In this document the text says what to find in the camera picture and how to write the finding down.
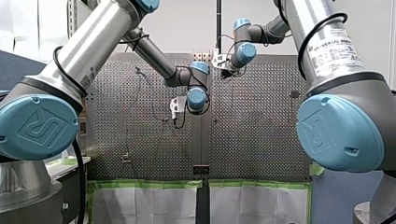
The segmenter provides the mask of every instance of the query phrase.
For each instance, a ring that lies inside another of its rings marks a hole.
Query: green tape
[[[210,188],[261,187],[273,189],[308,189],[310,183],[279,182],[271,180],[209,180]]]
[[[312,210],[312,183],[306,183],[306,185],[308,186],[308,204],[306,205],[306,218],[308,218],[308,220],[306,221],[307,224],[311,224],[312,221],[312,214],[311,214],[311,210]]]
[[[315,162],[309,165],[309,174],[311,175],[322,175],[324,171],[325,169]]]
[[[201,180],[194,181],[155,181],[155,180],[130,180],[120,179],[113,181],[92,181],[98,189],[199,189],[202,187]]]

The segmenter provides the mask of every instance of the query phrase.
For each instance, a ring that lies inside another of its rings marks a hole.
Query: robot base
[[[353,224],[378,224],[396,211],[396,178],[384,174],[373,199],[356,205]]]
[[[45,195],[23,203],[0,207],[0,220],[1,223],[7,224],[62,224],[62,209],[62,184],[55,182]]]

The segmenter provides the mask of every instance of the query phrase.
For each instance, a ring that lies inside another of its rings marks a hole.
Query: white wall
[[[216,42],[216,0],[162,0],[140,27],[164,52],[209,52]]]
[[[265,24],[278,15],[273,0],[224,0],[223,1],[223,33],[233,33],[233,23],[247,17],[253,23]],[[359,55],[367,69],[380,72],[388,82],[390,80],[392,8],[393,0],[338,0],[336,8],[348,14],[346,28],[351,36]],[[228,50],[230,42],[223,47]],[[297,54],[292,37],[282,45],[257,47],[261,54]]]

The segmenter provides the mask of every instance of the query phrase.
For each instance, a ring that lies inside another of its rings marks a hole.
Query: pegboard
[[[178,65],[193,60],[190,54],[167,56]],[[260,55],[243,76],[226,80],[212,69],[211,115],[187,115],[185,127],[175,130],[169,103],[186,89],[166,88],[134,54],[113,55],[86,99],[89,179],[193,179],[199,157],[209,163],[210,178],[305,181],[311,161],[295,128],[305,93],[296,60]],[[121,162],[126,153],[129,163]]]
[[[310,160],[296,132],[305,83],[295,56],[260,55],[241,77],[212,83],[211,178],[304,181]]]
[[[192,59],[178,58],[178,65]],[[186,88],[165,87],[161,76],[134,54],[110,57],[86,98],[89,179],[192,179],[191,116],[182,130],[175,130],[169,106],[185,93]],[[128,161],[122,162],[125,155]]]

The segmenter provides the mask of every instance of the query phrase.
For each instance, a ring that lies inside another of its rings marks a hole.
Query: blue circular end cap
[[[0,108],[0,154],[39,161],[67,149],[78,133],[78,116],[66,101],[28,95]]]
[[[384,143],[358,106],[335,95],[307,99],[299,109],[297,133],[308,156],[334,171],[370,172],[384,159]]]
[[[207,101],[207,96],[204,90],[194,87],[187,93],[187,102],[192,109],[202,109]]]
[[[207,75],[209,75],[209,64],[204,63],[204,62],[193,62],[191,63],[191,68],[197,69]]]
[[[233,23],[233,29],[236,30],[243,25],[251,25],[251,21],[248,18],[241,18]]]
[[[160,0],[136,0],[147,13],[152,13],[160,6]]]
[[[238,50],[236,51],[236,59],[240,63],[250,63],[257,55],[256,47],[250,43],[244,43],[239,46]]]

